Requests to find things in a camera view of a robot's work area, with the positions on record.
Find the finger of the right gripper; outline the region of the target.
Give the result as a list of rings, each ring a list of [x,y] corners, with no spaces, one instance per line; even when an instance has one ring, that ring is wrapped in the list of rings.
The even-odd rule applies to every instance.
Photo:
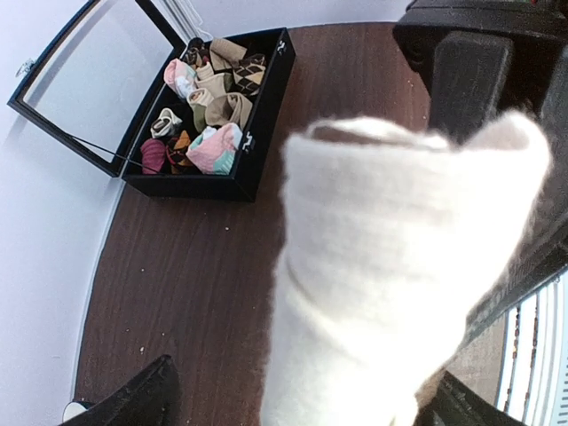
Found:
[[[557,59],[536,114],[551,154],[523,239],[505,273],[470,312],[464,348],[509,308],[567,268],[567,48]]]

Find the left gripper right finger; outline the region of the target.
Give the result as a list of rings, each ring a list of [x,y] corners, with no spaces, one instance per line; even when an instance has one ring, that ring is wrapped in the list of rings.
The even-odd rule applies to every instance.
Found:
[[[523,425],[484,401],[447,370],[439,370],[422,386],[418,401],[422,405],[417,425]]]

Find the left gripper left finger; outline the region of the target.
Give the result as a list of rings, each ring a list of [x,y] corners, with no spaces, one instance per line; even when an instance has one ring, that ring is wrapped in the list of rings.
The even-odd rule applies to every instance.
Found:
[[[178,371],[161,355],[112,395],[65,420],[65,425],[173,425],[179,412]]]

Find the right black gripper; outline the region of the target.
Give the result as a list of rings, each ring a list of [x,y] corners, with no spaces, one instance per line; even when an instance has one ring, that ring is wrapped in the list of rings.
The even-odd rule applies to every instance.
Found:
[[[566,135],[565,1],[413,1],[393,37],[430,94],[429,129],[463,141],[519,108]]]

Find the cream and brown sock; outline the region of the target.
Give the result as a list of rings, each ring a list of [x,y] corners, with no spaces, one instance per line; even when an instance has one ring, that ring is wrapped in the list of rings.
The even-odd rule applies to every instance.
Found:
[[[372,117],[291,134],[260,422],[412,424],[514,254],[550,158],[518,111],[463,146]]]

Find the tan brown ribbed sock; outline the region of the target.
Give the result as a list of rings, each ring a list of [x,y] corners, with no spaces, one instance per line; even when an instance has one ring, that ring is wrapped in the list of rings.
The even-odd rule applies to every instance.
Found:
[[[247,49],[225,38],[214,38],[209,45],[211,66],[216,72],[235,67]]]

